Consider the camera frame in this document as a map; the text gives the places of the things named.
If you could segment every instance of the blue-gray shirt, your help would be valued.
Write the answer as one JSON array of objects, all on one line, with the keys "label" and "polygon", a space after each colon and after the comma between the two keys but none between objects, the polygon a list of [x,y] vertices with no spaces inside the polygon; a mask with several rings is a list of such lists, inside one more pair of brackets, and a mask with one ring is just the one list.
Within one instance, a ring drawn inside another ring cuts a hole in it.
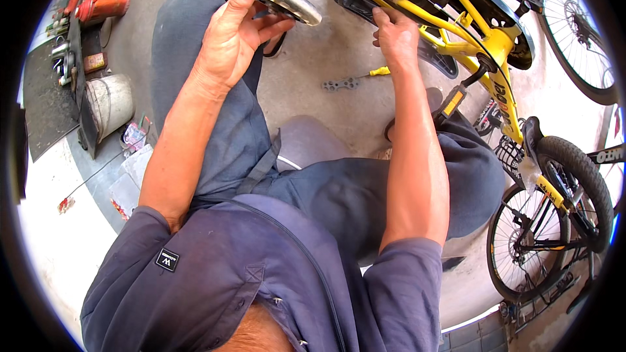
[{"label": "blue-gray shirt", "polygon": [[197,211],[176,234],[138,207],[82,306],[89,351],[207,351],[252,301],[296,351],[436,351],[441,247],[392,242],[366,270],[299,209],[237,196]]}]

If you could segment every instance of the shirt label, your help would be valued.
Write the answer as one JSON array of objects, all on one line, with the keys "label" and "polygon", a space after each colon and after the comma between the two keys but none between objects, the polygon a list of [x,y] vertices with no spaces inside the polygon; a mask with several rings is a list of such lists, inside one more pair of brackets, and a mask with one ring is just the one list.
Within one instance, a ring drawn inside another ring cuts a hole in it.
[{"label": "shirt label", "polygon": [[169,251],[166,248],[162,248],[161,252],[156,257],[155,264],[165,268],[166,270],[173,272],[178,265],[178,258],[180,256],[176,253]]}]

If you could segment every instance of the leg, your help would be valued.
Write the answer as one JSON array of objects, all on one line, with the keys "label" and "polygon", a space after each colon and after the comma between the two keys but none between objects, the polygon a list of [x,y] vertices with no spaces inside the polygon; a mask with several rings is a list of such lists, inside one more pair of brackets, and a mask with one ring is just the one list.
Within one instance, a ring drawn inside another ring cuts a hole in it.
[{"label": "leg", "polygon": [[[448,239],[489,220],[504,192],[499,160],[470,123],[455,114],[438,132],[450,180]],[[378,253],[386,225],[389,162],[340,159],[283,172],[268,191],[323,224],[360,265]]]},{"label": "leg", "polygon": [[[198,56],[211,16],[224,2],[167,0],[161,6],[152,37],[150,88],[159,132]],[[267,124],[256,99],[261,61],[262,47],[224,101],[207,144],[196,195],[234,194],[241,180],[270,148]]]}]

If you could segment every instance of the black mat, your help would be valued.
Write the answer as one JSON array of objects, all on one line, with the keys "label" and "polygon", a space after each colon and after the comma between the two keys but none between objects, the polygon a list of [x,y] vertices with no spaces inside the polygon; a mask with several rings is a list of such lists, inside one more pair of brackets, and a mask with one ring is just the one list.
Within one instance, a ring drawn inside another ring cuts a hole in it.
[{"label": "black mat", "polygon": [[54,39],[28,53],[24,65],[24,109],[28,147],[33,161],[78,125],[78,108],[70,84],[59,86],[52,70]]}]

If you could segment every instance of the training wheel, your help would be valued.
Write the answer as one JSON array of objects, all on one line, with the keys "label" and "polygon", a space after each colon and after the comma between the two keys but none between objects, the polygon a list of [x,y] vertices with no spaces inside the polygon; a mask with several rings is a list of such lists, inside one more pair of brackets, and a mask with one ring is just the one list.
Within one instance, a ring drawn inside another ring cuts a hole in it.
[{"label": "training wheel", "polygon": [[322,21],[322,14],[308,0],[258,0],[267,5],[270,12],[281,12],[306,23],[309,26],[317,26]]}]

